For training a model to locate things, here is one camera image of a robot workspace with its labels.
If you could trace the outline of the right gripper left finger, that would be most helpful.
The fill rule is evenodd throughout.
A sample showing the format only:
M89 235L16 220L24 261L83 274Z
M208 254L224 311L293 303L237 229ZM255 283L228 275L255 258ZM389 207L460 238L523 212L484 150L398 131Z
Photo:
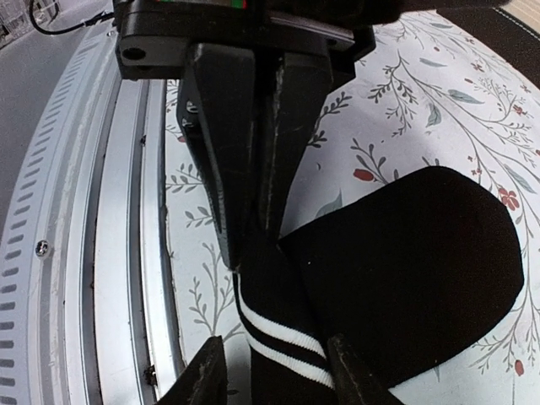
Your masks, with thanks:
M209 337L156 405L226 405L228 376L221 336Z

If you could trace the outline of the black sock white stripes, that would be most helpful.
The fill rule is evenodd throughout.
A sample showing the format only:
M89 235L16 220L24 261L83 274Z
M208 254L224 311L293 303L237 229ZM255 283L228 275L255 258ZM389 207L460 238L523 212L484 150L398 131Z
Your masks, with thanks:
M339 404L342 334L388 391L488 334L524 284L504 204L446 167L413 172L279 242L247 234L234 277L255 404Z

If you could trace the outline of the black compartment box open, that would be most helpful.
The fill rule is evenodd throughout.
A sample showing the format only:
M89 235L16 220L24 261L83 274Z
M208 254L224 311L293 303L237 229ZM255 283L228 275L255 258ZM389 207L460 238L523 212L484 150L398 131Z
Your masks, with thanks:
M501 8L438 9L539 87L539 33Z

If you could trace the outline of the aluminium front rail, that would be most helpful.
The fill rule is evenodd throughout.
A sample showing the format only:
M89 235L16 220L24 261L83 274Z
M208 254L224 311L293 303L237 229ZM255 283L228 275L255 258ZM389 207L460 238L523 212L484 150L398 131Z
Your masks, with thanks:
M1 401L152 404L181 373L165 243L165 91L90 30L24 158L1 244Z

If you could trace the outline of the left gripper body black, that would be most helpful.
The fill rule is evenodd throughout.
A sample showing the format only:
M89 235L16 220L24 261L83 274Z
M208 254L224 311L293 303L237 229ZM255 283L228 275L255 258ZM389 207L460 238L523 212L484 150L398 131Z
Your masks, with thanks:
M375 49L372 28L346 30L273 10L265 1L115 1L116 60L124 79L180 79L188 48L211 43L327 55L335 84Z

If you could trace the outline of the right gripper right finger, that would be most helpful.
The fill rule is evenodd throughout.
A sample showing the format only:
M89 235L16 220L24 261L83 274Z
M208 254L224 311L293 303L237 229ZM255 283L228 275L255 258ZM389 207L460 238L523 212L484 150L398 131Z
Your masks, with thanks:
M339 404L403 405L382 386L344 335L327 340L327 357Z

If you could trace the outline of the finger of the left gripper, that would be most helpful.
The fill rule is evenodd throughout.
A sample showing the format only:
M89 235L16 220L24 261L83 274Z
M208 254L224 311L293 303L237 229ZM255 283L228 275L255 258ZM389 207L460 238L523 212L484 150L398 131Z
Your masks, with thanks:
M260 227L280 234L290 187L332 85L328 57L285 52L269 73L259 125Z
M253 51L196 43L186 55L176 117L202 178L224 264L240 265L253 198Z

